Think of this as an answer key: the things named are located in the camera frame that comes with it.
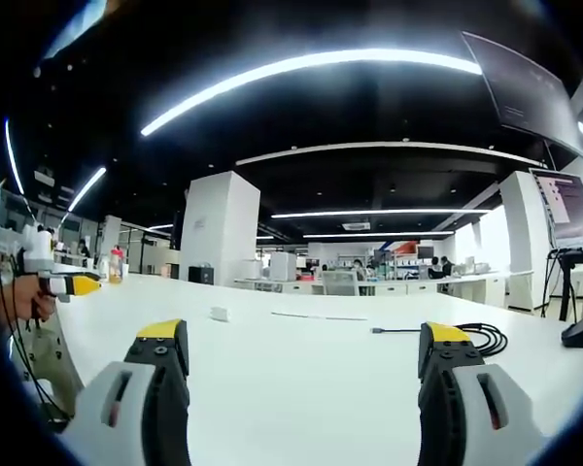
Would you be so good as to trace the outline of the person's left hand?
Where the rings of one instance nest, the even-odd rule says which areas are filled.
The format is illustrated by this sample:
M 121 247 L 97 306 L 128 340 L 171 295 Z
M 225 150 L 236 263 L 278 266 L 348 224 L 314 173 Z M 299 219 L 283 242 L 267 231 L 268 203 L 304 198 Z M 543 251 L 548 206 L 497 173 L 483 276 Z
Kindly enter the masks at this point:
M 54 313 L 54 304 L 54 298 L 43 293 L 37 275 L 20 276 L 1 286 L 0 318 L 4 322 L 29 320 L 33 317 L 33 308 L 39 319 L 47 320 Z

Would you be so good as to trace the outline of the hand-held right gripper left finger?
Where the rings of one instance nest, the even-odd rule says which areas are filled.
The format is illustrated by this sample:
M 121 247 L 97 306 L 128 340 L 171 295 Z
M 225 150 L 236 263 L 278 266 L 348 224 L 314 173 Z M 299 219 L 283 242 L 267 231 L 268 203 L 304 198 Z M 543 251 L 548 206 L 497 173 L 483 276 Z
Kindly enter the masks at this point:
M 187 323 L 140 330 L 76 398 L 61 440 L 82 465 L 189 465 Z

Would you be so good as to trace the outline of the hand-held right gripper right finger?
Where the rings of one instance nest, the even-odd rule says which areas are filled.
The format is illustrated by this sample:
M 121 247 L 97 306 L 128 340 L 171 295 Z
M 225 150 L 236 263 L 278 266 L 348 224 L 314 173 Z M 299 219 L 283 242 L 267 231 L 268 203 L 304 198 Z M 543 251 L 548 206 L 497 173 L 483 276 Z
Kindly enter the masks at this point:
M 507 336 L 487 323 L 420 328 L 420 465 L 528 465 L 546 442 L 532 400 L 487 357 Z

